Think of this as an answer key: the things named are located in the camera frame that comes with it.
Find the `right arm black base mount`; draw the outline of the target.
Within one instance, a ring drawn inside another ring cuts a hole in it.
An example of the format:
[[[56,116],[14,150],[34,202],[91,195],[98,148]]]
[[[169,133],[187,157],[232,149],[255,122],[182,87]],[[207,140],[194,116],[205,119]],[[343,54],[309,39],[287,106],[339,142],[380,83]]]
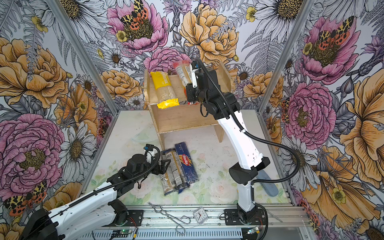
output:
[[[253,207],[249,212],[241,208],[224,209],[224,221],[227,226],[265,225],[268,216],[261,207]]]

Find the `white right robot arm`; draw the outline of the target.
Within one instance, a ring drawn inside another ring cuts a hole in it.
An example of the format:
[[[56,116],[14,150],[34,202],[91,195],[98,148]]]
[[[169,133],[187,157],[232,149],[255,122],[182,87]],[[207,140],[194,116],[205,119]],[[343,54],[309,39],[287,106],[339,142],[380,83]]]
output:
[[[189,102],[199,102],[207,115],[214,117],[230,139],[237,154],[238,163],[229,169],[232,179],[238,184],[238,209],[244,213],[254,210],[251,181],[270,163],[263,157],[251,138],[246,136],[243,116],[236,97],[221,91],[216,71],[204,73],[202,69],[192,71],[192,83],[186,86]]]

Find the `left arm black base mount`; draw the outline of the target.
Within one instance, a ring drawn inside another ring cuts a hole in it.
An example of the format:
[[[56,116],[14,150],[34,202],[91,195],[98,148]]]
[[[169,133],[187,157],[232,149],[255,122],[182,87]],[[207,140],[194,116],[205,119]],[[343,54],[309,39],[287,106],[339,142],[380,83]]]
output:
[[[116,215],[114,224],[118,227],[140,227],[143,221],[143,210],[127,210]]]

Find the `blue Barilla spaghetti box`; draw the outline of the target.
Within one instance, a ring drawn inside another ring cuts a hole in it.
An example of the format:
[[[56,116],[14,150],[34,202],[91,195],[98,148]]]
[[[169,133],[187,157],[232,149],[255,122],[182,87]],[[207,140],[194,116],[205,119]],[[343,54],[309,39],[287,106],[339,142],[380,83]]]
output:
[[[199,180],[194,167],[191,154],[185,142],[175,144],[175,150],[184,171],[188,185],[192,185]]]

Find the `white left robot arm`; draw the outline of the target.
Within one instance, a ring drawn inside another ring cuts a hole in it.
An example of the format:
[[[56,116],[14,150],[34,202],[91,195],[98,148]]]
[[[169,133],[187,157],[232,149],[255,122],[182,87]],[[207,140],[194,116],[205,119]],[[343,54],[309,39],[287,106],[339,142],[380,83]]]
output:
[[[92,192],[52,210],[38,210],[22,232],[21,240],[75,240],[99,227],[134,223],[119,197],[148,175],[164,174],[170,160],[162,154],[135,154],[125,167]]]

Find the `red spaghetti bag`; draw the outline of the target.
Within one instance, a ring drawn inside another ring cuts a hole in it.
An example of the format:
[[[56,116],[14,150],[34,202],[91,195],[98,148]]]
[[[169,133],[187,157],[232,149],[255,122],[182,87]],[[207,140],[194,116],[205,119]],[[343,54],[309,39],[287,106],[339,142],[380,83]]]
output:
[[[182,82],[184,87],[184,93],[187,96],[187,85],[192,83],[192,72],[191,64],[187,60],[181,60],[173,63],[173,68],[176,70],[176,73],[179,79]]]

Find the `yellow spaghetti bag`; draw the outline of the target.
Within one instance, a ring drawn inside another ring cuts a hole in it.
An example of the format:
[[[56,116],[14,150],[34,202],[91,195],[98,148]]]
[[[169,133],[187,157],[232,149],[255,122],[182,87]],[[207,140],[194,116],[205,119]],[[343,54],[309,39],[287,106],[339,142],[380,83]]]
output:
[[[174,92],[168,73],[151,72],[150,74],[158,98],[157,107],[163,110],[179,106],[179,99]]]

